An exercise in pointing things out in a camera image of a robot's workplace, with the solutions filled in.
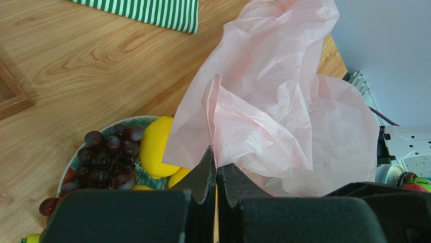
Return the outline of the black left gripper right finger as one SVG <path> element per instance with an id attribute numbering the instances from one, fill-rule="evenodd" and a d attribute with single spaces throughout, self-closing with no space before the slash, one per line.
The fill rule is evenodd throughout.
<path id="1" fill-rule="evenodd" d="M 221 242 L 430 242 L 430 194 L 351 183 L 323 197 L 273 197 L 220 168 Z"/>

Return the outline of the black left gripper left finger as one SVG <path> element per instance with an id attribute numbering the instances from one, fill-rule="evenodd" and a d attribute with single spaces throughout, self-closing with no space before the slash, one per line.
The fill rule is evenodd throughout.
<path id="1" fill-rule="evenodd" d="M 168 190 L 81 190 L 58 205 L 41 242 L 212 242 L 213 152 Z"/>

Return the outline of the yellow pear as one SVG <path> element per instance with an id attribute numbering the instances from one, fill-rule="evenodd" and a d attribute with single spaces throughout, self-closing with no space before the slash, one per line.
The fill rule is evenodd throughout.
<path id="1" fill-rule="evenodd" d="M 180 182 L 184 177 L 186 177 L 191 172 L 188 168 L 180 168 L 177 172 L 170 176 L 168 180 L 168 188 L 174 187 L 178 182 Z"/>

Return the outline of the pink plastic bag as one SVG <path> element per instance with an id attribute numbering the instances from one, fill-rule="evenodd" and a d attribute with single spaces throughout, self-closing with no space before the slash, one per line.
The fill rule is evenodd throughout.
<path id="1" fill-rule="evenodd" d="M 373 182 L 379 125 L 350 83 L 317 73 L 334 1 L 251 1 L 192 80 L 162 161 L 192 169 L 211 148 L 273 196 Z"/>

